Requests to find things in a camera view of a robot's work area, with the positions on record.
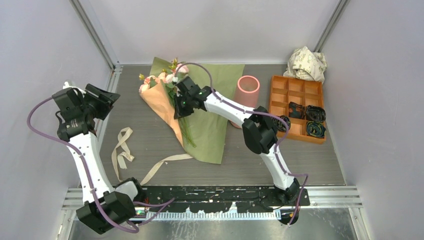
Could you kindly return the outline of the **pink flower stem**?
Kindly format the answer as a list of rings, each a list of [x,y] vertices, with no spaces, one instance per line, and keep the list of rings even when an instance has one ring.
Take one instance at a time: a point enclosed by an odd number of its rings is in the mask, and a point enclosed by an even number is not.
[[[171,65],[168,66],[168,68],[164,68],[162,70],[162,73],[165,73],[165,79],[162,81],[162,85],[164,86],[165,92],[168,95],[171,106],[174,108],[175,114],[177,113],[176,100],[178,96],[178,90],[175,85],[178,81],[182,80],[184,77],[187,77],[189,74],[188,67],[183,64],[184,62],[178,62],[178,59],[175,58],[171,62]],[[184,118],[176,119],[176,121],[178,123],[182,139],[186,140],[190,146],[196,148],[197,145],[193,140],[187,121]]]
[[[150,75],[145,77],[143,74],[139,74],[139,80],[142,81],[141,86],[139,87],[138,92],[141,94],[146,90],[156,86],[159,83],[169,83],[169,80],[173,77],[172,74],[166,72],[160,73],[158,76]]]

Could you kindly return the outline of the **beige ribbon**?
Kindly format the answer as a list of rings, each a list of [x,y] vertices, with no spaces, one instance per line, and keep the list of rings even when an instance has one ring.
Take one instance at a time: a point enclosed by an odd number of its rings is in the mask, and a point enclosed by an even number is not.
[[[133,130],[130,127],[125,127],[121,129],[117,135],[118,142],[111,154],[113,169],[120,183],[122,183],[123,180],[120,178],[119,169],[127,169],[126,161],[132,162],[135,159],[127,145],[127,140],[130,138],[132,133]],[[157,171],[161,168],[163,164],[166,164],[167,162],[188,160],[192,158],[193,157],[187,153],[168,156],[158,161],[145,175],[140,184],[142,186],[147,184],[154,177],[154,175],[157,173]]]

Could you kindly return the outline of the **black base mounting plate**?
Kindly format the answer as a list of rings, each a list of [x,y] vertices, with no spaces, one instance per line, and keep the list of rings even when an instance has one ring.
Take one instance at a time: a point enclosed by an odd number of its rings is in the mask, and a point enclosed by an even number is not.
[[[273,185],[253,186],[145,186],[135,198],[135,202],[150,205],[168,204],[163,212],[226,213],[235,205],[237,213],[270,213],[283,207],[294,207],[300,199],[301,206],[310,204],[307,191],[290,190],[285,192]]]

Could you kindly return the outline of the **crumpled white patterned cloth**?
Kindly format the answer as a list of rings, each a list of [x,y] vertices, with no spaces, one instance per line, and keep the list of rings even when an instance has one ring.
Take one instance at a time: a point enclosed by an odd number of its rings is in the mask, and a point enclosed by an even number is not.
[[[327,67],[327,61],[322,52],[312,52],[304,46],[293,51],[283,76],[323,83]]]

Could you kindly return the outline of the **peach paper bouquet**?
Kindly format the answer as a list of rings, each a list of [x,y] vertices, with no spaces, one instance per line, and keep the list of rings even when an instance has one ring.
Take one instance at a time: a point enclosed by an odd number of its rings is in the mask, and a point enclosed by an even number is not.
[[[155,57],[150,74],[158,76],[163,69],[167,69],[172,61]],[[186,65],[188,76],[200,87],[213,86],[219,93],[232,99],[236,90],[237,81],[242,77],[244,64],[204,64],[204,69],[195,65]],[[171,106],[168,94],[163,83],[139,93],[147,105],[173,130],[176,139],[183,146],[187,154],[198,161],[211,164],[221,164],[228,120],[215,113],[197,109],[190,116],[184,117],[196,147],[189,145],[182,138],[180,128],[174,119],[175,110]]]

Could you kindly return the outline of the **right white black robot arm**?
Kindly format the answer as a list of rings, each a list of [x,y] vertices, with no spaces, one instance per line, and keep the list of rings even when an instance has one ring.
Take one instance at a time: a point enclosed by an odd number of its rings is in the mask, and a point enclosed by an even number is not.
[[[210,86],[200,88],[188,76],[175,83],[175,87],[174,118],[181,119],[193,114],[195,109],[201,109],[235,123],[242,129],[247,148],[264,161],[279,202],[288,206],[297,199],[301,187],[294,174],[289,172],[278,147],[278,129],[273,123],[276,116],[262,106],[253,108],[236,103]]]

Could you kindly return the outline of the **orange compartment tray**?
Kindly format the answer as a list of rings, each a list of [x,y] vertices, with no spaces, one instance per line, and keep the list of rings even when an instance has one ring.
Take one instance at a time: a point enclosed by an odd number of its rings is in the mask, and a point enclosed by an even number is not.
[[[268,111],[276,116],[289,118],[290,130],[280,131],[279,137],[323,144],[327,140],[326,123],[312,125],[301,107],[314,106],[324,108],[323,84],[281,75],[274,75],[270,83]]]

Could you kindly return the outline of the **aluminium front rail frame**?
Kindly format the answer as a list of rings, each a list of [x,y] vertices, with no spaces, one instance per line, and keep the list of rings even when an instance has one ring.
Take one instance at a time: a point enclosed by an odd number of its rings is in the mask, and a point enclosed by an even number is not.
[[[354,186],[307,186],[283,202],[282,193],[265,186],[144,186],[134,197],[134,221],[278,220],[294,224],[301,210],[358,209]]]

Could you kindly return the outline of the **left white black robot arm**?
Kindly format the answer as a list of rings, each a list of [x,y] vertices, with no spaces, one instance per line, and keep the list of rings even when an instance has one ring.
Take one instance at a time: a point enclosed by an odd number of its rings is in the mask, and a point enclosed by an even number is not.
[[[92,84],[81,89],[68,81],[52,95],[59,108],[57,136],[72,154],[82,186],[82,207],[76,216],[99,235],[113,228],[138,233],[130,219],[136,215],[135,207],[146,200],[133,177],[113,187],[100,157],[95,119],[104,120],[119,97]]]

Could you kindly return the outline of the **pink cylindrical vase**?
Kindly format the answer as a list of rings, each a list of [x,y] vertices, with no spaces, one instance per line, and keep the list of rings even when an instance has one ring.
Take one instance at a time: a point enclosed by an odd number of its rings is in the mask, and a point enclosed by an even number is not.
[[[254,76],[244,75],[237,81],[232,100],[238,104],[255,108],[258,103],[259,92],[259,80]]]

